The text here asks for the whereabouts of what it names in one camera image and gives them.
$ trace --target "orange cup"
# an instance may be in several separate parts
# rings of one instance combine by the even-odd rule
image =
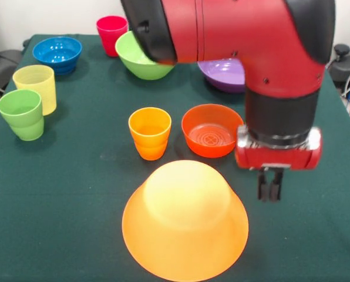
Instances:
[[[203,281],[241,256],[248,216],[218,171],[180,160],[158,168],[132,194],[122,232],[128,251],[147,271],[170,281]]]
[[[170,115],[159,108],[142,108],[132,113],[128,124],[140,156],[144,160],[160,159],[170,136]]]

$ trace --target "purple bowl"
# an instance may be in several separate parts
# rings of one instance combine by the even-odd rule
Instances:
[[[244,93],[244,68],[238,59],[198,62],[198,67],[214,87],[227,93]]]

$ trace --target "orange bowl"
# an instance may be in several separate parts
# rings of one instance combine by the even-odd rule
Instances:
[[[124,209],[123,238],[133,258],[170,281],[213,278],[241,256],[245,208],[212,167],[180,160],[158,168]]]
[[[231,153],[236,145],[237,128],[244,122],[234,110],[216,104],[190,109],[181,121],[188,147],[202,157],[217,158]]]

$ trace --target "white wall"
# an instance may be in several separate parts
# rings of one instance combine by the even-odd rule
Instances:
[[[350,0],[336,0],[335,43],[350,45]],[[97,34],[105,15],[124,15],[120,0],[0,0],[0,51],[22,49],[35,33]]]
[[[124,15],[120,0],[0,0],[0,51],[33,34],[97,34],[96,21]]]

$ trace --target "green bowl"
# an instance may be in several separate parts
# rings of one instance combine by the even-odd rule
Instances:
[[[124,66],[140,79],[161,79],[174,68],[173,65],[162,65],[150,60],[137,43],[132,31],[126,32],[116,41],[115,49]]]

